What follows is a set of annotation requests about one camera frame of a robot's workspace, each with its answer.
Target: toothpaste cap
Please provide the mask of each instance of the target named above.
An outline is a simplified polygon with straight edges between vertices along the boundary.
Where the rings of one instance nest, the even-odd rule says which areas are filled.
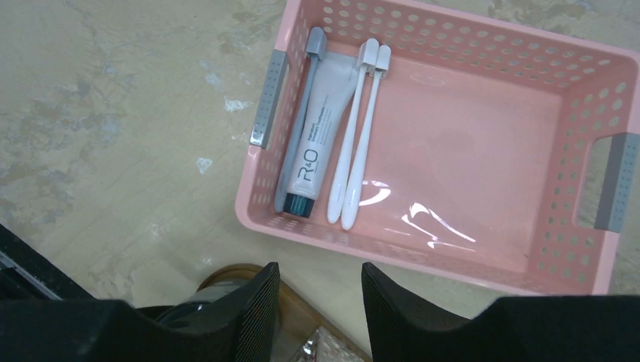
[[[285,200],[285,212],[291,215],[308,218],[311,215],[311,209],[315,200],[305,198],[304,196],[287,194]]]

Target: gray handle grip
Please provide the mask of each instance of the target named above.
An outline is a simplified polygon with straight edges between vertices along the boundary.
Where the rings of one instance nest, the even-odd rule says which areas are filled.
[[[612,137],[605,182],[594,227],[621,232],[631,191],[635,160],[640,146],[640,135],[621,133]]]
[[[278,105],[280,89],[282,88],[287,66],[287,53],[274,50],[271,53],[271,60],[269,60],[269,68],[266,70],[262,95],[260,95],[260,104],[258,104],[254,121],[254,129],[251,131],[251,138],[249,139],[249,143],[252,145],[266,149],[269,144],[275,108]]]

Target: beige marbled surface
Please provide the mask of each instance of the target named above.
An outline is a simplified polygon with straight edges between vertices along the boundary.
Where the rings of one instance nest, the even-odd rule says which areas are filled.
[[[432,3],[640,51],[640,3]],[[179,302],[219,267],[283,278],[367,345],[362,260],[244,229],[233,211],[283,0],[0,2],[0,222],[95,296]],[[602,185],[596,145],[580,221]],[[199,158],[211,159],[203,173]],[[632,190],[613,293],[640,291]],[[383,267],[468,317],[500,294]]]

